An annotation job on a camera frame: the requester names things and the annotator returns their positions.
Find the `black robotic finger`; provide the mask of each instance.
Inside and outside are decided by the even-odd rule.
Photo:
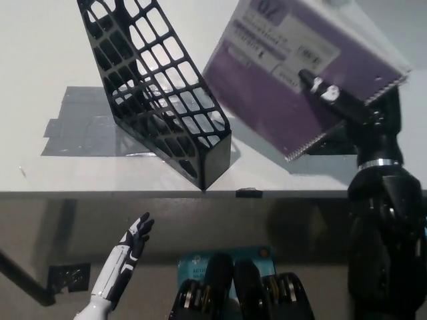
[[[302,282],[294,273],[262,277],[270,300],[271,320],[314,320],[314,314]]]
[[[220,320],[233,281],[233,261],[215,254],[207,264],[205,279],[188,279],[179,288],[169,320]]]

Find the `grid pattern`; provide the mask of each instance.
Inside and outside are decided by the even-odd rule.
[[[77,2],[117,124],[209,187],[205,160],[231,149],[230,124],[157,0]],[[230,166],[230,159],[214,162]]]

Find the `metal ring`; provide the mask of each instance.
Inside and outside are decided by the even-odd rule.
[[[377,160],[371,160],[368,162],[363,163],[359,166],[359,171],[372,168],[372,167],[384,167],[387,165],[400,165],[399,161],[397,160],[391,160],[391,159],[377,159]]]

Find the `robotic hand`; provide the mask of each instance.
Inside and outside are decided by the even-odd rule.
[[[234,265],[234,285],[243,320],[314,320],[301,281],[293,273],[260,277],[252,260]]]
[[[149,239],[154,220],[148,218],[149,213],[139,218],[113,248],[93,287],[90,303],[74,320],[107,320],[115,310]]]
[[[427,294],[426,215],[421,184],[402,166],[399,91],[365,106],[307,70],[300,79],[308,94],[346,120],[358,149],[359,172],[348,188],[355,320],[415,320]]]

